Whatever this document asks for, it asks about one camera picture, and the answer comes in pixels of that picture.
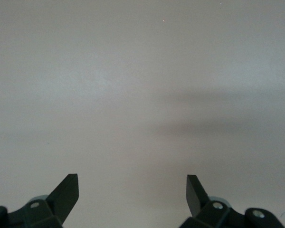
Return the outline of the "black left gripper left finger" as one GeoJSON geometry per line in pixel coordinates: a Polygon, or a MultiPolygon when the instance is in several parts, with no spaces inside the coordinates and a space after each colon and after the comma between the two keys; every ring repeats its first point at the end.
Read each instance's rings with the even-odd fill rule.
{"type": "Polygon", "coordinates": [[[0,228],[61,228],[79,199],[77,174],[68,174],[49,194],[9,213],[0,206],[0,228]]]}

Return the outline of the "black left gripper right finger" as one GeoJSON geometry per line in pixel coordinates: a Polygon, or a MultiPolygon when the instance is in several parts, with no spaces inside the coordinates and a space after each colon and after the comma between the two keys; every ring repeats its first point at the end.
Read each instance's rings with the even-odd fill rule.
{"type": "Polygon", "coordinates": [[[181,228],[283,228],[284,225],[270,211],[248,208],[244,214],[236,212],[223,200],[210,198],[196,175],[186,180],[186,200],[191,212],[181,228]]]}

